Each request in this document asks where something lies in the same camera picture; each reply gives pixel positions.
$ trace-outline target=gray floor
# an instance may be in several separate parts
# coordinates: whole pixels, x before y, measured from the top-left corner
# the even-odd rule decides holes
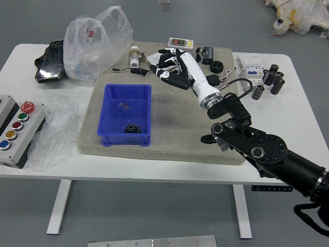
[[[0,0],[0,68],[16,45],[63,39],[78,15],[95,17],[109,6],[121,5],[137,41],[164,43],[169,37],[182,37],[236,52],[288,55],[329,143],[329,39],[319,38],[319,29],[303,36],[292,31],[271,36],[276,10],[262,0],[171,4],[173,11],[164,12],[158,0]],[[73,182],[61,232],[48,236],[58,186],[55,180],[0,179],[0,246],[87,246],[89,241],[191,235],[215,235],[218,247],[328,243],[293,213],[295,204],[308,202],[295,191],[252,192],[245,186],[253,239],[240,240],[230,185],[95,181]],[[311,215],[316,218],[316,211]]]

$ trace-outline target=black gear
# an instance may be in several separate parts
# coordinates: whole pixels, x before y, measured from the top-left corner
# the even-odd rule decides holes
[[[142,133],[140,126],[138,125],[127,125],[124,129],[125,133]]]

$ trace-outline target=blue button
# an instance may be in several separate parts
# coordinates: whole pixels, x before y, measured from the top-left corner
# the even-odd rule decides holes
[[[7,140],[3,140],[1,143],[0,143],[0,150],[7,150],[9,149],[11,146],[11,143]]]

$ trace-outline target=table leg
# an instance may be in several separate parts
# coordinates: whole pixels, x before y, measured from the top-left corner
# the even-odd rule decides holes
[[[61,180],[55,204],[51,213],[47,234],[58,234],[60,232],[66,201],[68,198],[68,193],[70,192],[71,182],[72,180]]]
[[[233,185],[237,221],[239,224],[240,238],[251,239],[251,228],[243,185]]]

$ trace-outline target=black nut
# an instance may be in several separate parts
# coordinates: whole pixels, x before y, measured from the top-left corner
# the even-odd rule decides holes
[[[224,65],[220,61],[213,61],[210,64],[210,71],[215,73],[215,74],[221,73],[223,71],[223,69],[224,69]]]

